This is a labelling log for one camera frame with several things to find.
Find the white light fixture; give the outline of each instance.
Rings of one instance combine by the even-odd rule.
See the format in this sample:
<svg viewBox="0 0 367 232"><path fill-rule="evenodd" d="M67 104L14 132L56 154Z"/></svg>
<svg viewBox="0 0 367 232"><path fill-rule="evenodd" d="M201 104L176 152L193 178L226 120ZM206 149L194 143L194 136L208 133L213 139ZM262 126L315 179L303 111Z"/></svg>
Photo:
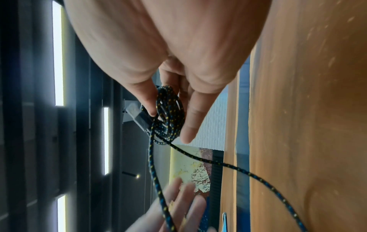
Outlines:
<svg viewBox="0 0 367 232"><path fill-rule="evenodd" d="M57 232L66 232L66 196L57 199Z"/></svg>
<svg viewBox="0 0 367 232"><path fill-rule="evenodd" d="M110 171L109 167L109 130L108 130L108 107L103 108L103 128L104 128L104 174Z"/></svg>
<svg viewBox="0 0 367 232"><path fill-rule="evenodd" d="M64 106L61 10L61 5L55 1L52 1L52 30L54 36L54 79L56 106Z"/></svg>

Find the human hand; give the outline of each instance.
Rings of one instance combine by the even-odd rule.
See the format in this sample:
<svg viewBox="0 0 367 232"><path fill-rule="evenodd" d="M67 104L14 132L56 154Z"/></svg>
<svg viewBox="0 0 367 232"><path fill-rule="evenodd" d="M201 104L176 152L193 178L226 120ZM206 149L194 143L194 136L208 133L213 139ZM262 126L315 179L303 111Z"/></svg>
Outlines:
<svg viewBox="0 0 367 232"><path fill-rule="evenodd" d="M167 205L169 205L171 201L175 201L171 216L176 227L179 228L179 231L197 231L206 208L206 201L200 195L194 196L194 183L190 182L184 184L180 190L181 184L182 180L180 178L174 179L163 191L163 195ZM186 213L186 222L182 224L182 220ZM168 230L162 214L161 205L159 204L159 200L156 199L148 212L139 218L127 232L169 232L170 230ZM209 229L208 232L216 232L216 230Z"/></svg>
<svg viewBox="0 0 367 232"><path fill-rule="evenodd" d="M156 114L159 67L187 109L181 141L192 141L257 41L271 0L65 0L93 60Z"/></svg>

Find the black cable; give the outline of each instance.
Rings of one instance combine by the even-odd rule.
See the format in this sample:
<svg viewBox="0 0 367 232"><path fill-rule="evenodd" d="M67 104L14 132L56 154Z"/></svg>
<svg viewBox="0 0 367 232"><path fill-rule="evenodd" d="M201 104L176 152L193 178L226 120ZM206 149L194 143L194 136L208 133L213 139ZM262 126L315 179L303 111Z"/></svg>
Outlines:
<svg viewBox="0 0 367 232"><path fill-rule="evenodd" d="M163 86L163 87L158 88L158 98L157 98L156 107L157 107L158 115L152 118L153 123L152 123L151 130L150 130L148 162L149 162L151 177L155 185L157 195L159 198L159 202L163 210L163 217L165 218L167 226L170 231L176 232L177 228L168 211L168 206L166 204L166 200L164 199L162 188L159 183L157 173L154 167L154 160L153 160L154 143L168 144L172 148L176 149L177 151L181 152L182 154L192 159L202 161L205 163L209 163L209 164L227 167L227 168L242 172L243 174L259 181L260 183L265 185L268 189L270 189L279 198L279 200L285 205L285 207L287 208L287 210L289 211L293 219L296 221L300 230L302 232L307 232L305 224L301 221L298 214L296 213L294 208L291 206L291 204L286 200L286 198L274 186L269 184L267 181L265 181L261 177L245 169L242 169L242 168L230 165L230 164L225 164L219 161L202 159L200 157L191 155L172 144L173 140L179 136L181 132L181 128L184 125L185 112L184 112L184 108L182 106L180 99L177 97L177 95L175 94L175 92L173 91L173 89L170 86ZM144 107L142 107L141 110L146 112L146 109Z"/></svg>

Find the wooden surface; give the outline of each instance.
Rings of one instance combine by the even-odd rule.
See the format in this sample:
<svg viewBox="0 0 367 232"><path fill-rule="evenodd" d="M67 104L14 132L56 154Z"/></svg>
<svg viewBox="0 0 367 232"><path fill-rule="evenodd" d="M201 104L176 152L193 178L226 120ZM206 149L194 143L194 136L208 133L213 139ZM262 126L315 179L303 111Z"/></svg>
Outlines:
<svg viewBox="0 0 367 232"><path fill-rule="evenodd" d="M237 165L235 153L237 138L237 117L239 97L240 71L236 78L228 85L228 104L226 119L226 141L224 145L223 162ZM222 230L222 213L227 213L228 231L236 231L237 228L237 172L229 168L223 168L221 214L219 230Z"/></svg>
<svg viewBox="0 0 367 232"><path fill-rule="evenodd" d="M252 52L250 168L309 231L367 231L367 1L274 0ZM251 180L253 232L299 231Z"/></svg>

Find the cord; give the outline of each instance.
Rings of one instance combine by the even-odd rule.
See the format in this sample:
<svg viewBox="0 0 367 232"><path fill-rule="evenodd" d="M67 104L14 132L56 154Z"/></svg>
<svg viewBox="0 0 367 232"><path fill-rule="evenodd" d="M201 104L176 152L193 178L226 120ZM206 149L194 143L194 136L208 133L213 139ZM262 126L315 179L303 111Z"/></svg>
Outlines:
<svg viewBox="0 0 367 232"><path fill-rule="evenodd" d="M293 219L296 221L298 227L302 232L307 232L305 224L299 218L297 212L291 206L291 204L286 200L286 198L270 183L262 179L261 177L236 166L226 164L219 161L212 161L208 159L202 159L197 156L193 156L182 149L176 147L172 144L173 140L178 137L180 134L181 128L185 122L185 112L182 106L182 103L178 96L175 94L173 89L170 86L162 86L158 88L158 97L156 102L156 108L158 115L153 118L153 123L150 131L150 139L149 139L149 153L148 153L148 162L149 162L149 169L152 177L152 181L155 185L157 195L159 198L159 202L161 204L163 210L163 217L166 220L168 229L172 232L177 232L177 228L173 222L173 219L168 211L168 206L166 204L166 200L164 199L163 192L161 185L159 183L156 169L154 167L154 159L153 159L153 146L154 143L164 145L167 144L172 148L176 149L177 151L181 152L182 154L209 164L219 165L223 167L227 167L238 172L242 172L243 174L259 181L263 185L265 185L268 189L270 189L278 198L279 200L285 205ZM141 110L146 112L146 109L142 106Z"/></svg>

